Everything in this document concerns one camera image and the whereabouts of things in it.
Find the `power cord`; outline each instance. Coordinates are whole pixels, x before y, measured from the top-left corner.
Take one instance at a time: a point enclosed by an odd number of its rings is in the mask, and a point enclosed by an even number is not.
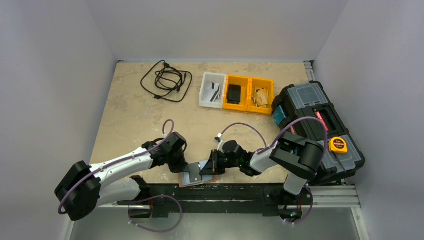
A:
[[[156,86],[156,88],[158,88],[160,90],[168,91],[164,95],[158,95],[156,93],[153,93],[143,85],[144,79],[160,63],[163,63],[163,68],[159,71],[154,72],[154,74],[156,75],[156,78],[154,79],[154,85]],[[179,80],[175,81],[175,80],[164,77],[164,75],[169,75],[169,74],[177,76],[179,78]],[[187,75],[189,75],[189,77],[190,77],[190,83],[188,84],[187,90],[185,90],[185,93],[182,96],[182,98],[180,100],[172,100],[172,99],[169,99],[169,98],[165,98],[166,96],[168,96],[169,94],[171,94],[174,91],[176,91],[177,93],[179,93],[181,91],[181,88],[186,83]],[[172,83],[173,86],[171,86],[171,87],[166,86],[164,84],[165,83],[164,81],[167,82],[167,83]],[[163,99],[163,100],[173,102],[173,103],[180,103],[186,97],[187,92],[189,91],[190,85],[192,84],[192,81],[193,81],[193,75],[192,75],[191,72],[177,70],[174,67],[171,67],[165,60],[160,60],[152,68],[150,68],[150,70],[142,77],[142,79],[140,80],[140,85],[144,90],[146,90],[148,93],[152,94],[155,99]]]

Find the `beige tabletop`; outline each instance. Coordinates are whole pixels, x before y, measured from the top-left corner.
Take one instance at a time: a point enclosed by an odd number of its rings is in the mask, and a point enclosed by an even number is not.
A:
[[[162,125],[167,119],[175,121],[174,131],[187,140],[185,159],[188,163],[208,159],[211,150],[217,148],[214,138],[235,122],[254,126],[262,133],[267,144],[270,144],[280,131],[270,115],[199,106],[199,91],[204,72],[273,79],[275,95],[290,84],[308,80],[303,63],[169,62],[171,67],[189,71],[193,75],[193,82],[185,99],[180,103],[173,103],[154,99],[140,86],[141,78],[154,64],[117,64],[91,164],[128,154],[143,143],[162,137]],[[162,65],[157,66],[155,71],[161,68]],[[154,79],[155,74],[152,72],[143,84],[152,92],[160,94],[161,91],[154,87]],[[180,99],[187,86],[188,82],[180,93],[171,93],[170,98]],[[236,140],[243,149],[251,152],[264,146],[253,130],[241,125],[230,128],[223,139]],[[178,183],[178,175],[171,173],[167,165],[134,175],[143,176],[147,183]],[[286,176],[287,170],[278,165],[255,177],[246,176],[238,168],[231,168],[224,175],[217,176],[217,183],[283,183]]]

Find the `tape measure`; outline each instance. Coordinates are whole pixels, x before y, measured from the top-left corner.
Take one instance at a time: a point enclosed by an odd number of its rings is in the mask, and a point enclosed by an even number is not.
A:
[[[348,145],[346,144],[346,141],[338,136],[335,136],[330,140],[328,147],[330,148],[330,152],[336,154],[348,153]]]

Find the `gray wall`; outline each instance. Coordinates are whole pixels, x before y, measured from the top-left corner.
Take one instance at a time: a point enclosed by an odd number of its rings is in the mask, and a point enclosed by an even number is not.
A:
[[[0,1],[0,239],[59,239],[54,189],[90,159],[115,64],[83,0]]]
[[[87,0],[119,60],[305,61],[348,0]]]
[[[353,179],[372,239],[422,239],[424,1],[350,0],[315,76],[367,162]]]

